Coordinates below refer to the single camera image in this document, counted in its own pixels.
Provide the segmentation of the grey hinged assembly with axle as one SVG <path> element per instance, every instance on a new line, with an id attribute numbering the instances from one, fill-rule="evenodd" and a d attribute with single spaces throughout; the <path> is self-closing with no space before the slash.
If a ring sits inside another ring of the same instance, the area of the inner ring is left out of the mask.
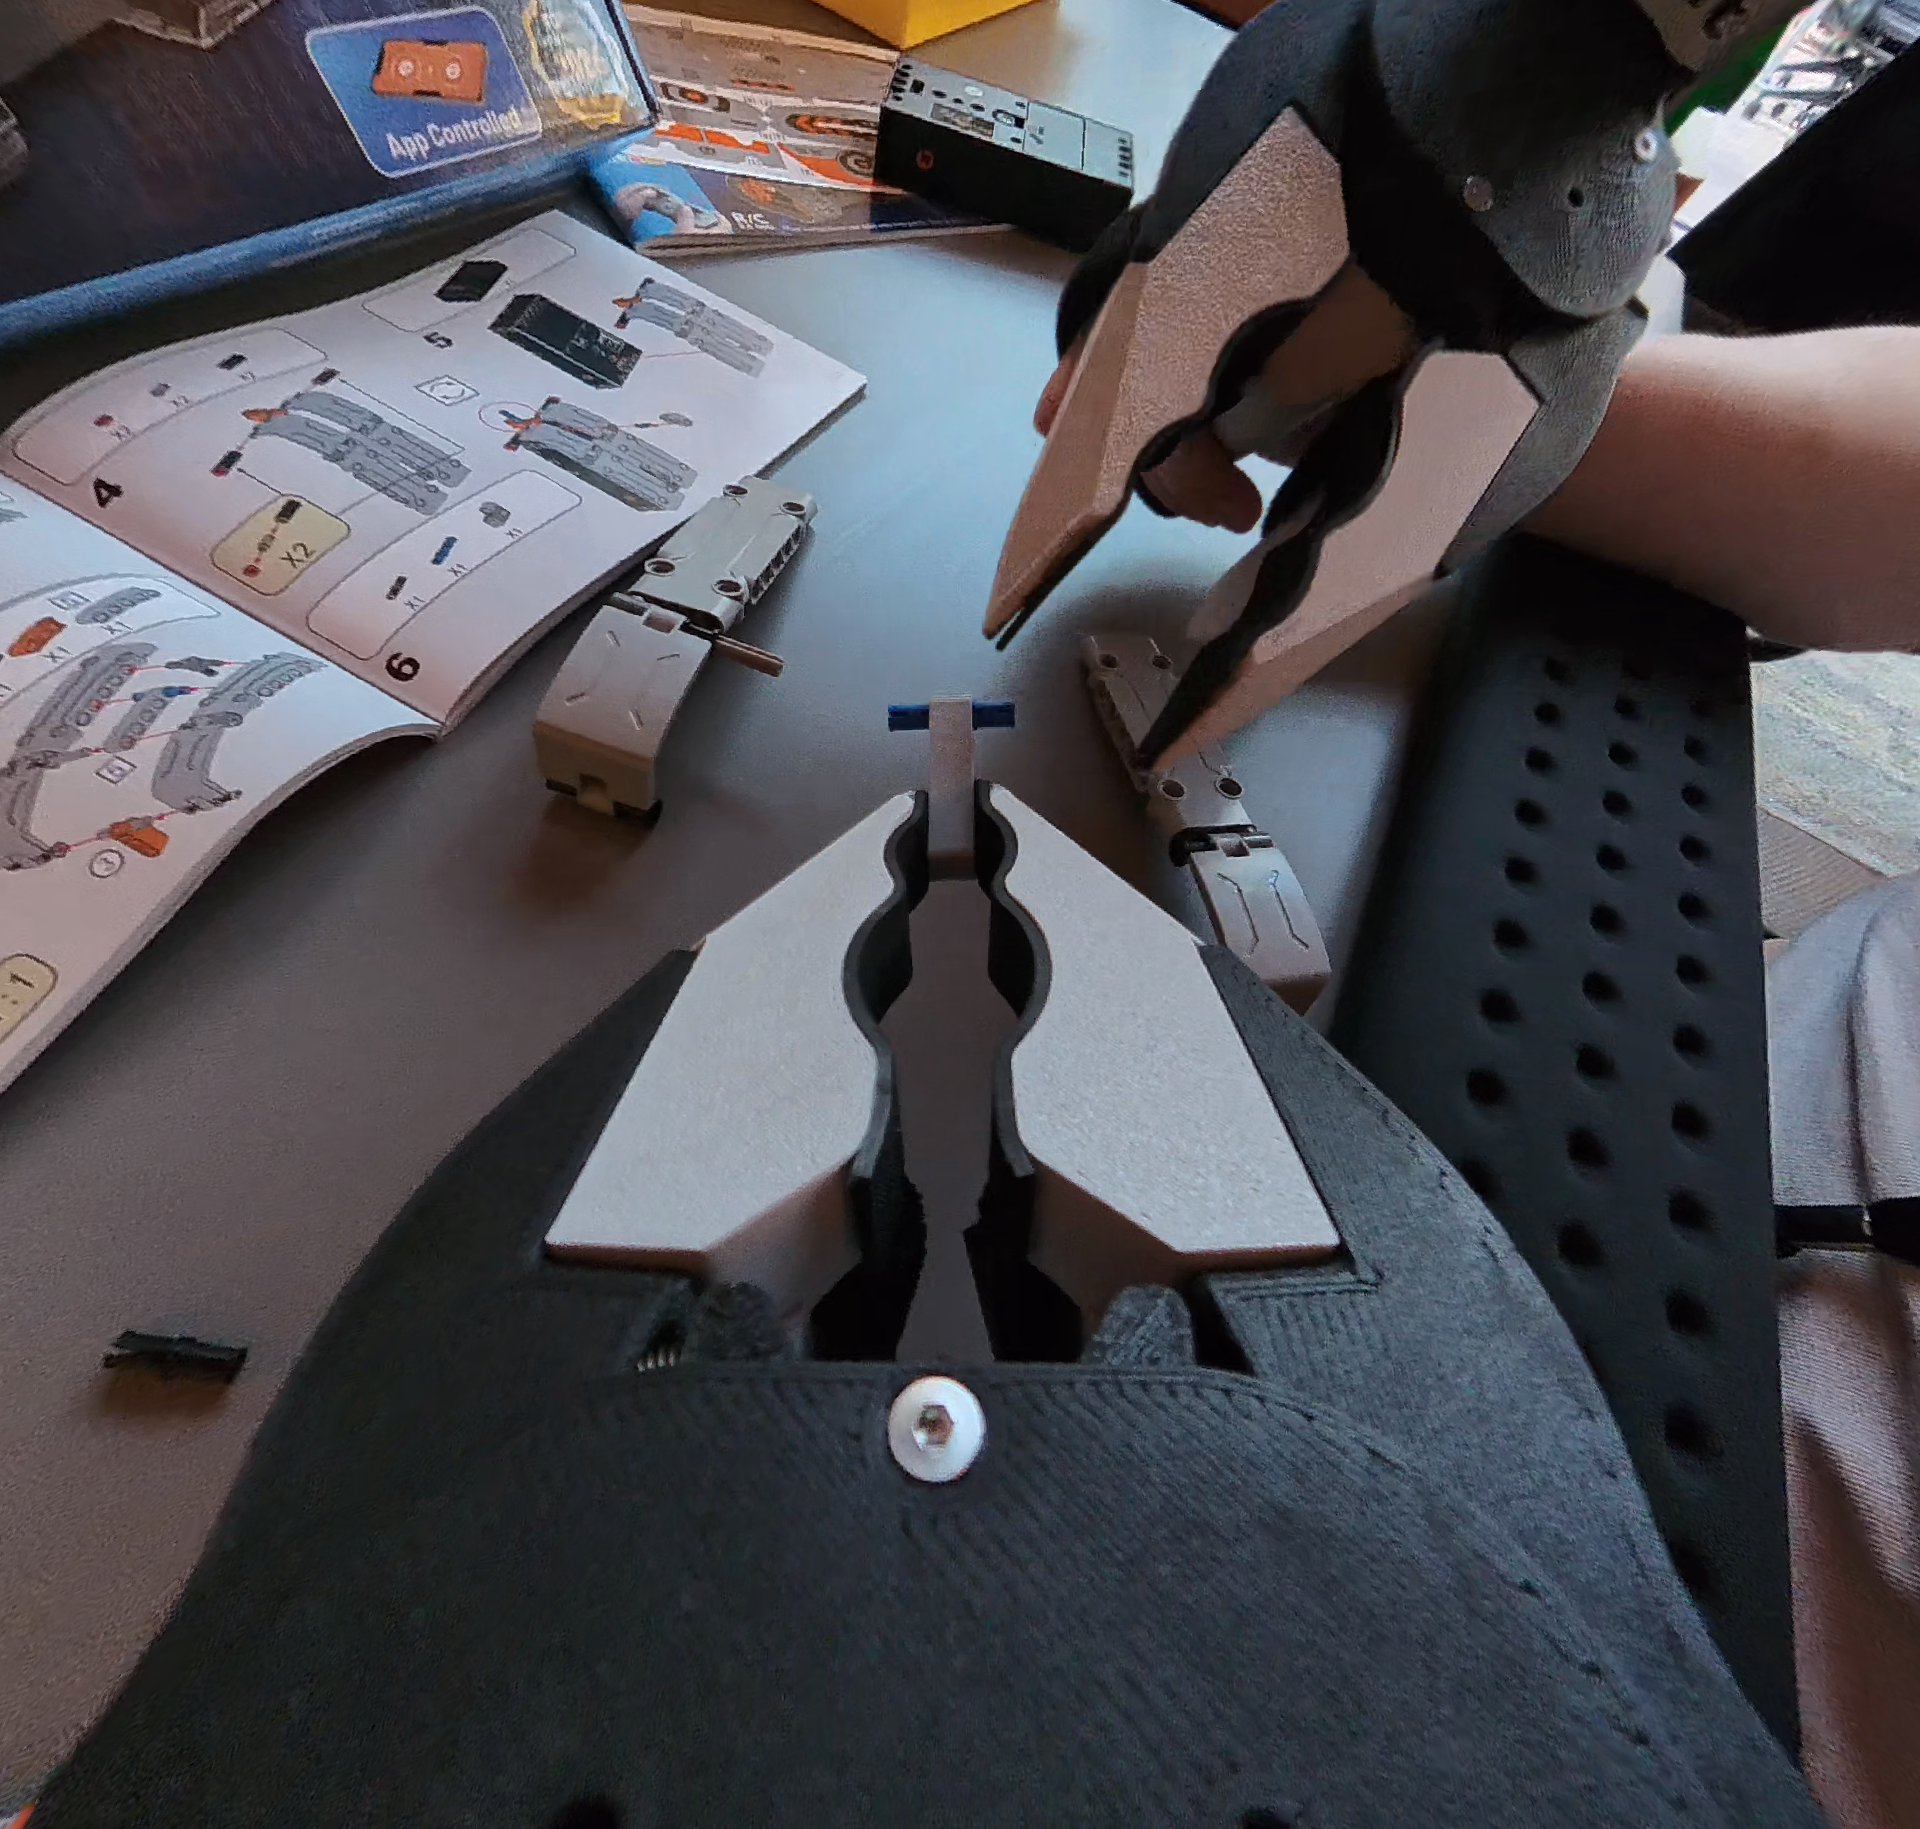
<path id="1" fill-rule="evenodd" d="M 778 679 L 781 657 L 737 621 L 803 545 L 816 501 L 745 479 L 705 501 L 609 595 L 574 645 L 535 721 L 549 790 L 609 817 L 658 813 L 669 724 L 709 655 Z"/>

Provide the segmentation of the blue toy kit box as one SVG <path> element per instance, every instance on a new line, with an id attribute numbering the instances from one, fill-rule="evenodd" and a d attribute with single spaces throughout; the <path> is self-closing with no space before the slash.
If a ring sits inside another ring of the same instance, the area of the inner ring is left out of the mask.
<path id="1" fill-rule="evenodd" d="M 1 0 L 5 345 L 537 196 L 649 128 L 618 0 Z"/>

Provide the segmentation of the grey hinged block assembly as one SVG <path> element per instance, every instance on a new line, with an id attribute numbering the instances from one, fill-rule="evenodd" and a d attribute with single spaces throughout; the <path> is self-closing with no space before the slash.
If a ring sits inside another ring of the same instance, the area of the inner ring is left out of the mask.
<path id="1" fill-rule="evenodd" d="M 1331 978 L 1326 943 L 1284 852 L 1249 814 L 1235 768 L 1211 746 L 1167 768 L 1137 757 L 1173 693 L 1173 660 L 1151 635 L 1093 631 L 1081 662 L 1092 706 L 1211 935 L 1306 1012 Z"/>

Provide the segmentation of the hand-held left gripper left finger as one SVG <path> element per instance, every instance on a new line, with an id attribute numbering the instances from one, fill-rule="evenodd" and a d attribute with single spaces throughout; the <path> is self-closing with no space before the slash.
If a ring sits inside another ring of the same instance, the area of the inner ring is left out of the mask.
<path id="1" fill-rule="evenodd" d="M 712 931 L 545 1246 L 696 1278 L 841 1278 L 896 1102 L 920 797 L 898 795 Z"/>

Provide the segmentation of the person's right hand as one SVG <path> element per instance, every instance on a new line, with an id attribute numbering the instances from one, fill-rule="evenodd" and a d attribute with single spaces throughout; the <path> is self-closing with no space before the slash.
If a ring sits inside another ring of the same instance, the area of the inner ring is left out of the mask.
<path id="1" fill-rule="evenodd" d="M 1371 0 L 1277 0 L 1211 66 L 1173 137 L 1156 188 L 1119 217 L 1061 293 L 1061 359 L 1037 409 L 1049 431 L 1085 337 L 1114 286 L 1165 250 L 1195 250 L 1227 332 L 1309 300 L 1347 257 L 1325 174 L 1349 103 L 1349 54 Z"/>

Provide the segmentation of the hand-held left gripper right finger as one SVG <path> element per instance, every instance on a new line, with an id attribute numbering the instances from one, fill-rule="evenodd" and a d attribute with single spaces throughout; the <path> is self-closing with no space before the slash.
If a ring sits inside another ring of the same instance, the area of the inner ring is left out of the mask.
<path id="1" fill-rule="evenodd" d="M 1274 1268 L 1338 1230 L 1202 942 L 1007 789 L 980 784 L 990 882 L 1030 984 L 997 1131 L 1035 1268 Z"/>

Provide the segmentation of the person's grey trousers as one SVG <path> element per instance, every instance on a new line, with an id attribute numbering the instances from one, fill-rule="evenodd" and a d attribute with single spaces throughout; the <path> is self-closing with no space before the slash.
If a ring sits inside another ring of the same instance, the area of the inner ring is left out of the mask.
<path id="1" fill-rule="evenodd" d="M 1837 1825 L 1918 1822 L 1918 885 L 1769 968 L 1804 1765 Z"/>

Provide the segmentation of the folded colour leaflet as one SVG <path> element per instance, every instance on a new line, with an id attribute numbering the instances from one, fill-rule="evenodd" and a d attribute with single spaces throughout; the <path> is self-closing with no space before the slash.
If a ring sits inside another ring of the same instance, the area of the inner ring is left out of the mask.
<path id="1" fill-rule="evenodd" d="M 657 124 L 604 150 L 590 180 L 652 257 L 994 233 L 996 222 L 877 185 L 881 46 L 627 4 Z"/>

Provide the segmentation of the grey connector with blue pin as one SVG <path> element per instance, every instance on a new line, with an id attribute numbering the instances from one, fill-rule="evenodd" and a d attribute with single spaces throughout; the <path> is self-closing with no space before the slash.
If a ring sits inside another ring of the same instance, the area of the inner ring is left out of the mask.
<path id="1" fill-rule="evenodd" d="M 1012 730 L 1012 701 L 934 699 L 892 705 L 892 734 L 926 735 L 926 874 L 931 882 L 972 880 L 975 845 L 975 734 Z"/>

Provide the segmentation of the open instruction booklet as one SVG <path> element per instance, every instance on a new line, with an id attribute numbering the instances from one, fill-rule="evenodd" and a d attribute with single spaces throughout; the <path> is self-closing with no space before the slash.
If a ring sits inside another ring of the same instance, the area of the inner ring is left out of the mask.
<path id="1" fill-rule="evenodd" d="M 530 641 L 863 392 L 545 213 L 134 356 L 5 433 L 5 1082 L 253 823 L 437 737 Z"/>

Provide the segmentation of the small black pin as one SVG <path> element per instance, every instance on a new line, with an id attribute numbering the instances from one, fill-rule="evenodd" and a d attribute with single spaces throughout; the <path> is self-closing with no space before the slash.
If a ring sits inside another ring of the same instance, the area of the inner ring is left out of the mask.
<path id="1" fill-rule="evenodd" d="M 245 1343 L 207 1339 L 197 1335 L 163 1335 L 123 1331 L 108 1342 L 102 1369 L 110 1373 L 140 1373 L 161 1383 L 232 1385 L 248 1361 Z"/>

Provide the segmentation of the black perforated chair back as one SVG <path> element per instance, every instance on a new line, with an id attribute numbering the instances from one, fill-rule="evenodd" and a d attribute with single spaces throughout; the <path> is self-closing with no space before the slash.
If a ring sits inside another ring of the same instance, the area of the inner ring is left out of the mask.
<path id="1" fill-rule="evenodd" d="M 1331 1037 L 1543 1280 L 1798 1754 L 1737 616 L 1532 537 L 1464 572 Z"/>

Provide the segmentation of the person's right forearm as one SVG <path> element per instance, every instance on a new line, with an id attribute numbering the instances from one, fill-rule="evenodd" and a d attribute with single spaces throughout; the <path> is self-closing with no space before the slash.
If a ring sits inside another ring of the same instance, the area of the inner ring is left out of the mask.
<path id="1" fill-rule="evenodd" d="M 1666 333 L 1522 520 L 1765 640 L 1918 647 L 1918 329 Z"/>

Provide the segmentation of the black battery box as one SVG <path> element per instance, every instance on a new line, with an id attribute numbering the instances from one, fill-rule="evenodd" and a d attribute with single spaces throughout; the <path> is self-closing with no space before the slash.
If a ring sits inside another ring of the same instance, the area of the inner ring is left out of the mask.
<path id="1" fill-rule="evenodd" d="M 876 178 L 1083 253 L 1133 204 L 1135 148 L 1108 122 L 900 57 Z"/>

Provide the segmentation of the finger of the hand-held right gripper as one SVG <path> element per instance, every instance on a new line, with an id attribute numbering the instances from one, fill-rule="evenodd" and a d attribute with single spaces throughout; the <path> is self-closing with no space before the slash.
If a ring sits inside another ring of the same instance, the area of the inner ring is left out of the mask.
<path id="1" fill-rule="evenodd" d="M 1504 356 L 1450 350 L 1344 404 L 1284 487 L 1279 520 L 1193 619 L 1198 650 L 1137 761 L 1233 735 L 1403 609 L 1536 411 Z"/>
<path id="2" fill-rule="evenodd" d="M 1143 457 L 1198 421 L 1233 342 L 1311 302 L 1350 256 L 1340 166 L 1286 109 L 1097 311 L 996 568 L 999 645 L 1124 508 Z"/>

